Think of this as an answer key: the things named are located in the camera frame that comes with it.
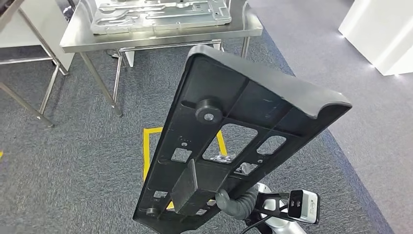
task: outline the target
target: stainless steel table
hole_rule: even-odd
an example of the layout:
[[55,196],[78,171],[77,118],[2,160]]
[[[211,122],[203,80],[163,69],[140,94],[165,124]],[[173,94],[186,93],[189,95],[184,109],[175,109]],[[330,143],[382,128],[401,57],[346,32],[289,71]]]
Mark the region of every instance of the stainless steel table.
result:
[[[221,26],[162,30],[152,32],[133,32],[110,35],[94,35],[90,30],[94,13],[97,10],[95,0],[80,0],[75,13],[63,35],[60,46],[66,53],[79,52],[88,69],[105,95],[116,115],[122,112],[116,104],[119,69],[122,52],[157,49],[165,47],[189,46],[197,44],[213,44],[222,48],[222,39],[244,38],[242,57],[246,57],[249,38],[260,36],[263,32],[258,17],[252,11],[247,0],[229,0],[232,21]],[[113,97],[109,93],[86,52],[104,49],[116,49],[119,52],[118,71],[116,72]]]
[[29,17],[23,12],[23,10],[20,9],[21,4],[24,2],[24,0],[15,0],[13,3],[11,3],[10,6],[5,8],[6,10],[0,12],[0,32],[3,30],[3,28],[7,25],[8,22],[10,22],[12,16],[14,13],[18,12],[20,16],[23,18],[27,26],[32,30],[33,34],[37,37],[37,39],[40,41],[43,49],[46,51],[48,56],[44,57],[37,57],[37,58],[20,58],[20,59],[7,59],[7,60],[0,60],[0,65],[3,64],[13,64],[13,63],[21,63],[21,62],[33,62],[33,61],[47,61],[51,60],[53,63],[56,65],[52,78],[50,79],[49,85],[46,90],[46,94],[44,95],[43,101],[41,103],[41,106],[39,110],[35,109],[32,107],[28,102],[26,102],[22,97],[20,97],[14,90],[12,90],[10,87],[8,87],[6,84],[3,82],[0,82],[0,89],[5,91],[9,96],[11,96],[14,100],[16,100],[21,106],[26,108],[29,112],[31,112],[33,115],[36,116],[36,118],[40,119],[42,122],[44,122],[48,127],[53,127],[53,123],[44,116],[44,111],[47,105],[47,102],[49,101],[49,96],[50,93],[52,92],[55,79],[57,76],[58,71],[60,70],[61,73],[65,76],[68,74],[68,71],[61,66],[60,60],[57,58],[57,56],[54,54],[46,40],[43,38],[43,36],[40,34],[40,32],[37,30],[37,28],[33,25],[32,21],[29,19]]

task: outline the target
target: metal fixture plate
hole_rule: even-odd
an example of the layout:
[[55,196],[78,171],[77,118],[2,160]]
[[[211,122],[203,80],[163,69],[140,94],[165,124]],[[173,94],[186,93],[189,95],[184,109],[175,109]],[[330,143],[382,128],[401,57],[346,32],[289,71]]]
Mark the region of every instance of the metal fixture plate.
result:
[[[229,191],[231,198],[241,196],[351,107],[338,92],[212,47],[193,47],[133,219],[162,234],[197,229],[220,211],[207,204],[218,189]],[[229,123],[258,133],[229,164],[203,159]],[[258,153],[272,136],[286,140],[271,154]],[[192,152],[185,163],[171,160],[176,148]],[[237,174],[243,163],[257,167],[248,175]],[[167,194],[154,198],[156,191]],[[175,211],[166,210],[171,201]]]
[[157,31],[231,22],[225,0],[135,0],[100,4],[94,34]]

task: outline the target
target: yellow floor tape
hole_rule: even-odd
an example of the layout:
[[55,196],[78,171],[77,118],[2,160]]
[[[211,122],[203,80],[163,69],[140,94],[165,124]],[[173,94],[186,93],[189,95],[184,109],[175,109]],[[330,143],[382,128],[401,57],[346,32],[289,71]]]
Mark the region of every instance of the yellow floor tape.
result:
[[[150,166],[150,145],[149,145],[149,135],[152,133],[162,132],[162,127],[159,128],[144,128],[143,129],[143,180],[145,181],[146,176],[148,175],[149,166]],[[227,155],[226,147],[224,143],[224,137],[222,136],[221,130],[217,133],[218,145],[220,148],[221,155]],[[172,209],[173,203],[169,203],[167,209]]]

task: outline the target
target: black cable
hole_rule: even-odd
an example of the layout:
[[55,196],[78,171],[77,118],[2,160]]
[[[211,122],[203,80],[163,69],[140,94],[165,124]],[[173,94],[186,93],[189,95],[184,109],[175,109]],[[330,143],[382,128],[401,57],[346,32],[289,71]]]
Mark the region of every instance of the black cable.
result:
[[[280,211],[283,211],[283,210],[285,210],[285,209],[287,209],[287,208],[288,208],[288,205],[284,205],[284,206],[282,206],[282,207],[280,208]],[[249,225],[249,226],[248,226],[247,228],[245,228],[242,232],[240,232],[240,234],[245,234],[245,233],[248,232],[249,230],[251,230],[251,229],[257,227],[258,225],[264,223],[264,222],[267,221],[269,218],[272,218],[272,216],[267,215],[267,217],[261,219],[260,221],[254,223],[254,224]]]
[[267,221],[269,218],[271,218],[271,216],[268,215],[267,217],[261,219],[260,221],[254,223],[254,224],[249,225],[249,226],[248,226],[247,228],[245,228],[242,232],[240,232],[240,234],[245,234],[245,233],[248,232],[249,230],[251,230],[251,229],[257,227],[258,225],[264,223],[264,222]]

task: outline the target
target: gray carpet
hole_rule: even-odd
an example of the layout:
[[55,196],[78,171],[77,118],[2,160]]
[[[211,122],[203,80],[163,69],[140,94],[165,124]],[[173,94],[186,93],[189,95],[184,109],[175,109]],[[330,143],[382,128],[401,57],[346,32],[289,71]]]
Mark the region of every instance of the gray carpet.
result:
[[[241,40],[225,41],[231,53],[239,54],[240,46]],[[70,76],[59,75],[46,109],[53,129],[0,92],[0,227],[24,234],[152,233],[132,220],[142,186],[142,130],[163,125],[188,51],[136,53],[135,67],[121,75],[122,118],[115,116],[79,55]],[[103,51],[89,55],[112,87],[116,61]],[[292,74],[266,32],[251,40],[249,59]],[[0,77],[39,105],[52,71],[48,62],[14,64],[1,66]],[[152,153],[158,136],[151,136]],[[245,134],[228,129],[224,137],[231,151]],[[328,131],[263,182],[274,191],[305,188],[320,194],[320,224],[303,225],[308,233],[376,233],[330,148],[340,149],[326,138],[331,139]],[[220,213],[190,233],[235,234],[243,227]]]
[[[329,129],[367,189],[358,194],[368,209],[373,198],[394,233],[411,233],[413,202],[395,197],[413,193],[413,73],[384,77],[341,37],[354,0],[249,2],[297,77],[353,103]],[[381,233],[390,233],[377,212],[369,213]]]

